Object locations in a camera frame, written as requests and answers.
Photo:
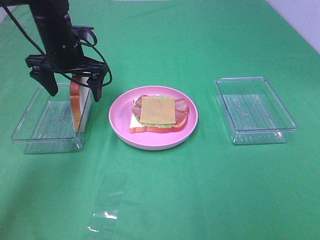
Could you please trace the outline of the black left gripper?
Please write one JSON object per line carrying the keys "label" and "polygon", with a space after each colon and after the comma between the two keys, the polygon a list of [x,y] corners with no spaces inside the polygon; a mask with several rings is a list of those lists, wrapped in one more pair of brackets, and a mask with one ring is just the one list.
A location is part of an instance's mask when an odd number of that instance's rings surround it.
{"label": "black left gripper", "polygon": [[86,81],[91,89],[95,102],[102,97],[104,76],[110,72],[109,66],[101,56],[102,61],[86,57],[82,46],[78,43],[72,31],[72,25],[37,26],[45,52],[29,55],[25,62],[33,68],[29,75],[54,97],[58,93],[55,73],[82,74],[89,72]]}

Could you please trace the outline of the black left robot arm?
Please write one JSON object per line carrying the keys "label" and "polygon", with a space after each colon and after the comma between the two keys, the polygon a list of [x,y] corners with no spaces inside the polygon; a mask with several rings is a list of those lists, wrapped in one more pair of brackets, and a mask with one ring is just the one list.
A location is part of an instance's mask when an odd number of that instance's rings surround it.
{"label": "black left robot arm", "polygon": [[[104,82],[105,76],[112,72],[105,59],[98,61],[84,55],[82,47],[95,50],[98,40],[91,26],[72,25],[67,0],[2,0],[0,5],[24,37],[39,51],[38,55],[29,55],[25,62],[31,68],[29,75],[51,96],[58,93],[55,79],[58,73],[89,88],[96,102],[101,99],[102,88],[112,82],[111,79]],[[11,6],[20,5],[29,6],[44,49],[31,39],[9,10]]]}

